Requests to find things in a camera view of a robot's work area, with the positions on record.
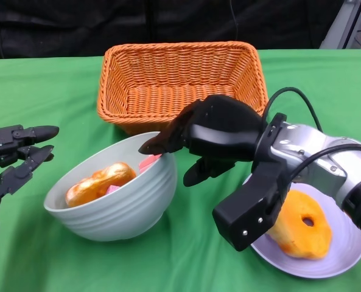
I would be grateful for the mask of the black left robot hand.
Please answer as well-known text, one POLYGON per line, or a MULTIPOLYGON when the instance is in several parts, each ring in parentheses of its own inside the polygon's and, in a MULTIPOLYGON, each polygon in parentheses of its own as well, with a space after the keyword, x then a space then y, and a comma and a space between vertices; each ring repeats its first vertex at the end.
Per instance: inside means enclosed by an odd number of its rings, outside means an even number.
POLYGON ((6 194, 14 194, 25 185, 33 172, 54 157, 52 145, 38 148, 59 132, 57 126, 23 128, 22 125, 0 128, 0 204, 6 194))

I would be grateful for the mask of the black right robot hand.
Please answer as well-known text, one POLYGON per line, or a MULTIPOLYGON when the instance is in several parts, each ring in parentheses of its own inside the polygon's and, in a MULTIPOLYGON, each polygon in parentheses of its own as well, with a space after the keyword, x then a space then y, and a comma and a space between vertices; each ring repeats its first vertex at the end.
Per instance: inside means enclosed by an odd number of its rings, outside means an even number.
POLYGON ((229 96, 210 95, 184 107, 139 152, 159 155, 187 148, 199 157, 183 176, 183 184, 190 187, 220 176, 237 162, 252 161, 261 130, 262 119, 250 106, 229 96))

